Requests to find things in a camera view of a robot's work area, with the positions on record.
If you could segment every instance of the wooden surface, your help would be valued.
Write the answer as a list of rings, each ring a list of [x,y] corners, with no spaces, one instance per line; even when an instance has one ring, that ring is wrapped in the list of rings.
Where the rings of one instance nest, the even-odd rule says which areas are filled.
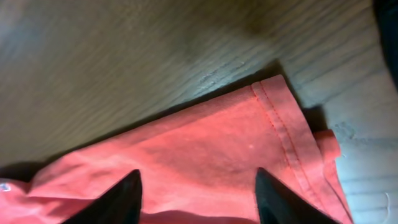
[[[356,223],[397,223],[398,97],[370,0],[0,0],[0,166],[44,161],[275,58],[338,137]]]

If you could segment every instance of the wood grain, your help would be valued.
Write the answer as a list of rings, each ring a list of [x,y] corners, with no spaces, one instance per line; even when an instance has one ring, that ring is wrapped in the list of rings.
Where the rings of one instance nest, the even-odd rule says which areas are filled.
[[[356,223],[398,220],[398,97],[370,0],[2,0],[0,166],[43,161],[278,58],[322,108]]]

